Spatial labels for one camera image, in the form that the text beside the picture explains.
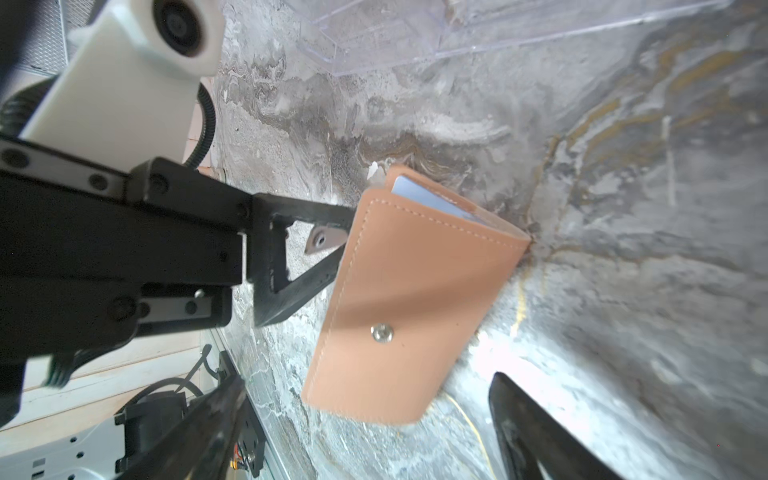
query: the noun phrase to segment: stitching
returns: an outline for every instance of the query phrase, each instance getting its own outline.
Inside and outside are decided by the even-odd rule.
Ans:
[[[436,220],[436,219],[434,219],[432,217],[427,217],[425,214],[420,214],[419,212],[415,212],[413,210],[408,210],[405,207],[400,207],[399,205],[392,204],[392,203],[390,203],[390,202],[388,202],[386,200],[380,200],[380,199],[376,198],[374,200],[371,200],[371,203],[373,203],[373,202],[376,202],[378,204],[389,205],[390,207],[394,207],[394,208],[396,208],[398,210],[403,210],[405,212],[408,212],[411,215],[416,215],[417,217],[425,218],[425,219],[427,219],[427,220],[429,220],[431,222],[439,223],[441,225],[445,225],[446,227],[451,227],[454,230],[458,230],[460,232],[469,233],[470,235],[474,235],[477,238],[482,238],[483,240],[487,240],[489,242],[498,243],[499,245],[503,245],[505,247],[512,248],[513,250],[517,250],[517,251],[525,250],[523,248],[518,247],[517,245],[510,245],[508,243],[500,242],[498,240],[493,240],[492,238],[486,237],[485,235],[480,235],[478,233],[475,233],[472,230],[466,230],[465,228],[457,227],[453,223],[446,223],[446,222],[442,222],[440,220]]]
[[[336,322],[337,313],[339,312],[339,304],[341,304],[342,299],[344,297],[344,290],[346,289],[346,283],[349,280],[350,273],[352,272],[352,267],[355,264],[355,258],[357,258],[357,250],[360,247],[360,241],[362,240],[362,234],[363,234],[363,232],[366,231],[366,222],[368,221],[368,215],[371,213],[371,206],[374,203],[389,205],[390,207],[394,207],[397,210],[402,210],[402,211],[408,212],[411,215],[416,215],[417,217],[425,218],[425,219],[427,219],[427,220],[429,220],[431,222],[439,223],[440,225],[445,225],[446,227],[451,227],[451,228],[453,228],[455,230],[459,230],[459,231],[467,233],[469,235],[474,235],[475,237],[481,238],[481,239],[486,240],[488,242],[498,243],[499,245],[503,245],[504,247],[512,248],[513,250],[518,251],[518,252],[522,251],[522,250],[525,250],[524,248],[520,248],[520,247],[518,247],[516,245],[510,245],[508,243],[500,242],[498,240],[494,240],[492,238],[488,238],[488,237],[486,237],[484,235],[480,235],[480,234],[478,234],[476,232],[473,232],[471,230],[466,230],[465,228],[458,227],[458,226],[456,226],[456,225],[454,225],[452,223],[446,223],[446,222],[442,222],[440,220],[436,220],[436,219],[434,219],[432,217],[428,217],[428,216],[426,216],[424,214],[420,214],[419,212],[415,212],[413,210],[409,210],[409,209],[407,209],[405,207],[400,207],[399,205],[395,205],[395,204],[393,204],[391,202],[388,202],[386,200],[380,200],[378,198],[371,200],[368,203],[368,208],[366,209],[366,214],[362,217],[362,224],[361,224],[361,227],[360,227],[360,234],[357,236],[357,241],[355,242],[355,249],[352,251],[352,258],[349,260],[349,267],[347,267],[347,269],[346,269],[346,274],[344,276],[344,283],[342,283],[341,291],[339,291],[339,298],[336,300],[336,303],[333,304],[333,315],[331,316],[331,321],[330,321],[330,324],[328,325],[328,334],[325,335],[325,337],[323,338],[323,344],[320,346],[320,355],[317,358],[317,367],[315,367],[315,371],[313,372],[312,378],[310,379],[310,385],[309,385],[309,387],[307,389],[307,396],[311,396],[312,392],[313,392],[313,390],[315,388],[315,379],[317,378],[317,372],[318,372],[318,370],[320,370],[320,366],[323,363],[323,357],[326,354],[326,347],[328,345],[328,338],[330,338],[331,333],[333,332],[333,324]],[[341,416],[347,416],[347,414],[344,414],[343,412],[337,412],[335,410],[329,410],[329,411],[331,411],[333,413],[336,413],[338,415],[341,415]],[[377,422],[384,422],[386,419],[368,418],[368,419],[362,419],[362,420],[364,422],[374,422],[374,423],[377,423]]]
[[[341,291],[339,292],[339,298],[336,300],[336,303],[333,304],[333,315],[331,316],[331,323],[328,325],[328,335],[326,335],[323,338],[323,344],[320,347],[320,356],[317,357],[317,367],[315,367],[315,371],[312,374],[312,379],[310,380],[310,387],[307,389],[307,396],[311,396],[313,389],[315,388],[315,379],[317,378],[317,371],[320,369],[320,365],[323,364],[323,356],[326,354],[328,337],[331,336],[331,331],[333,330],[333,324],[336,321],[336,314],[339,312],[339,304],[341,303],[341,300],[344,297],[344,289],[346,288],[346,282],[347,280],[349,280],[349,272],[352,270],[352,266],[355,264],[355,258],[357,257],[357,249],[358,247],[360,247],[360,241],[362,240],[362,233],[366,231],[366,222],[368,221],[368,214],[371,213],[372,205],[373,205],[373,202],[370,202],[368,204],[368,209],[366,210],[366,214],[362,218],[360,235],[357,236],[357,242],[355,242],[355,250],[352,251],[352,258],[349,260],[349,267],[346,269],[346,275],[344,276],[344,283],[342,283]]]

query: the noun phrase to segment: card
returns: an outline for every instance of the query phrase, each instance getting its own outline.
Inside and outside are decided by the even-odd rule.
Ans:
[[[429,189],[417,184],[405,175],[401,175],[395,179],[395,184],[392,186],[392,193],[407,198],[408,200],[412,200],[417,204],[424,205],[425,207],[434,208],[443,213],[453,215],[454,217],[464,218],[485,225],[485,222],[475,215],[462,210],[445,198],[440,197],[438,194],[434,194]]]

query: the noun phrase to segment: bolt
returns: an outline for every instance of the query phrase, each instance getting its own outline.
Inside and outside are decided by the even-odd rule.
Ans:
[[[122,322],[136,314],[136,300],[129,296],[120,296],[107,308],[109,318],[115,322]]]
[[[91,175],[90,177],[88,177],[88,183],[93,188],[99,191],[107,190],[107,185],[109,185],[109,182],[107,182],[107,178],[102,174]]]
[[[9,148],[3,150],[2,160],[6,165],[13,168],[24,168],[29,165],[29,157],[23,151],[16,150],[15,148]]]
[[[156,195],[165,194],[168,191],[168,179],[160,174],[150,175],[149,191]]]

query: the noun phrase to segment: black cable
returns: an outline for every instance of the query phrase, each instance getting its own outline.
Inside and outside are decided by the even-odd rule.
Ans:
[[[17,91],[0,107],[0,131],[18,137],[58,75]]]
[[[208,357],[208,353],[210,353],[210,349],[211,349],[210,343],[206,343],[205,346],[203,347],[203,352],[200,354],[200,358],[197,359],[197,361],[195,362],[194,366],[189,371],[187,376],[184,377],[185,380],[189,382],[189,380],[192,378],[192,376],[197,371],[197,369],[200,368],[200,365],[203,365],[203,362],[205,362],[205,359]],[[179,388],[177,388],[176,393],[179,393],[183,387],[184,386],[180,386]]]
[[[205,371],[208,372],[208,375],[214,377],[216,380],[219,379],[219,373],[218,372],[214,372],[214,369],[212,369],[210,367],[210,365],[208,365],[208,359],[207,358],[203,359],[203,366],[205,367]]]
[[[190,154],[184,165],[189,168],[197,168],[210,150],[214,142],[214,133],[216,132],[216,109],[214,101],[211,100],[208,89],[200,84],[197,88],[197,101],[200,103],[200,109],[203,111],[203,127],[200,129],[200,138],[197,140],[194,150]]]
[[[120,409],[116,411],[115,415],[117,415],[118,413],[121,413],[123,410],[125,410],[126,407],[136,405],[139,402],[139,400],[143,399],[145,396],[149,395],[155,390],[161,389],[164,386],[169,386],[169,385],[181,385],[186,389],[188,389],[190,392],[192,392],[192,394],[195,395],[196,397],[203,396],[203,391],[197,388],[197,386],[194,383],[190,382],[189,380],[172,377],[169,379],[159,380],[153,383],[152,385],[149,385],[147,388],[141,390],[139,393],[134,395],[132,399],[128,400],[125,403],[125,405],[120,407]]]
[[[98,357],[113,352],[125,343],[117,346],[109,346],[100,349],[81,350],[74,355],[72,353],[55,353],[48,364],[48,377],[43,382],[43,386],[62,388],[67,385],[69,379],[80,367],[86,363],[96,360]]]

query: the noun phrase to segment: camera lens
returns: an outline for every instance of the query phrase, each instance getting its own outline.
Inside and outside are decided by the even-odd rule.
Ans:
[[[157,0],[154,22],[165,42],[187,57],[197,53],[200,45],[200,23],[192,9],[178,0]]]

